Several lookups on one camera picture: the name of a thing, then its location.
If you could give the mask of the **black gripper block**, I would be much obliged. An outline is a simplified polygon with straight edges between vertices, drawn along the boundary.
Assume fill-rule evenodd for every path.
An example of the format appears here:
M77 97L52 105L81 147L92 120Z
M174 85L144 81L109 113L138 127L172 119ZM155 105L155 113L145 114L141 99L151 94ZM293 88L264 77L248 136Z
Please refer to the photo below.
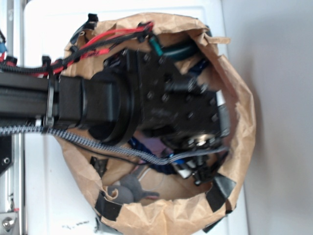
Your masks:
M229 135L222 92L199 84L194 74L180 73L171 59L124 49L104 65L116 122L106 142L123 142L140 131L182 152L220 147Z

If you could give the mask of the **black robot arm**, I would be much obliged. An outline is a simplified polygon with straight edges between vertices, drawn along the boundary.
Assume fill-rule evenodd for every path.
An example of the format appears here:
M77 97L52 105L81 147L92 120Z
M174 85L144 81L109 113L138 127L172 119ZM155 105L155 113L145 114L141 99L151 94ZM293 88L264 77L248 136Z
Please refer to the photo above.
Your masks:
M221 91L181 74L167 57L130 49L89 80L1 73L0 118L3 125L86 129L108 145L139 131L173 150L205 148L230 133Z

